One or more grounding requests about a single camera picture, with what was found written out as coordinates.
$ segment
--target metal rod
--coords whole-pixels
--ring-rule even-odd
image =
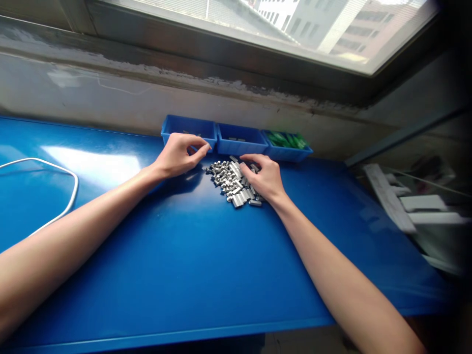
[[[386,138],[380,140],[379,142],[370,145],[367,149],[358,152],[356,155],[348,158],[344,163],[347,167],[357,165],[360,162],[368,160],[372,157],[380,155],[381,153],[390,150],[432,128],[446,121],[456,118],[460,115],[467,113],[469,110],[468,106],[459,108],[445,116],[440,117],[428,117],[415,124],[411,124],[404,128],[397,130],[396,132],[390,134]]]

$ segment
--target window glass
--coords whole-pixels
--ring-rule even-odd
[[[368,75],[438,12],[433,0],[102,1]]]
[[[301,30],[300,37],[304,37],[308,29],[310,28],[311,22],[307,22],[304,26],[303,29]]]

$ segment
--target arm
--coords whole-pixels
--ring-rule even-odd
[[[422,343],[388,299],[295,206],[285,193],[280,169],[267,156],[250,154],[262,167],[241,170],[273,206],[334,319],[363,353],[418,354]]]
[[[200,147],[191,156],[190,145]],[[200,137],[172,134],[152,165],[1,253],[0,343],[87,261],[153,187],[194,168],[208,149]]]

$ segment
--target white cable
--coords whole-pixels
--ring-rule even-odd
[[[34,235],[36,232],[38,232],[39,230],[41,229],[44,229],[46,226],[52,224],[53,222],[55,222],[56,220],[59,220],[60,218],[62,218],[64,215],[67,214],[67,212],[72,208],[72,205],[74,204],[74,201],[75,201],[75,196],[77,195],[77,189],[79,188],[79,178],[77,177],[77,175],[75,173],[73,173],[72,171],[69,171],[67,169],[65,169],[64,167],[61,167],[61,166],[58,166],[58,165],[55,165],[55,164],[52,164],[51,162],[47,162],[47,161],[44,161],[44,160],[41,160],[41,159],[38,159],[38,158],[35,158],[35,157],[28,157],[26,159],[21,159],[21,160],[16,160],[16,161],[13,161],[13,162],[9,162],[9,163],[6,163],[4,165],[1,165],[0,166],[0,169],[2,169],[3,167],[7,167],[7,166],[10,166],[10,165],[13,165],[13,164],[16,164],[18,162],[23,162],[23,161],[28,161],[28,160],[34,160],[34,161],[39,161],[39,162],[42,162],[42,163],[45,163],[46,165],[49,165],[49,166],[52,166],[52,167],[56,167],[60,170],[63,170],[65,172],[67,172],[68,174],[72,175],[74,177],[74,189],[72,190],[72,196],[70,197],[70,201],[69,201],[69,204],[67,205],[67,207],[65,208],[65,210],[59,214],[58,216],[56,216],[54,219],[52,219],[51,221],[49,221],[48,223],[44,224],[43,226],[41,226],[39,229],[37,229],[35,232],[33,232],[31,235]]]
[[[452,192],[452,193],[457,193],[457,194],[463,195],[463,196],[465,196],[465,197],[472,198],[472,196],[469,195],[469,194],[467,194],[467,193],[459,192],[459,191],[456,191],[455,189],[451,189],[451,188],[444,187],[444,186],[442,186],[442,185],[440,185],[440,184],[437,184],[437,183],[428,181],[428,180],[426,180],[426,179],[422,179],[422,178],[418,178],[418,177],[415,177],[415,176],[406,174],[405,172],[401,172],[401,171],[396,170],[396,169],[393,169],[393,168],[391,168],[391,167],[387,167],[387,166],[382,166],[382,167],[388,168],[389,170],[394,171],[394,172],[396,172],[396,173],[399,173],[399,174],[401,174],[401,175],[408,176],[408,177],[411,177],[411,178],[420,180],[420,181],[425,182],[425,183],[427,183],[427,184],[433,185],[433,186],[435,186],[435,187],[437,187],[437,188],[444,189],[444,190],[449,191],[449,192]]]

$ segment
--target forearm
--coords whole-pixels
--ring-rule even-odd
[[[0,254],[0,342],[72,275],[160,181],[150,168]]]
[[[330,313],[363,353],[424,352],[388,299],[286,195],[271,204]]]

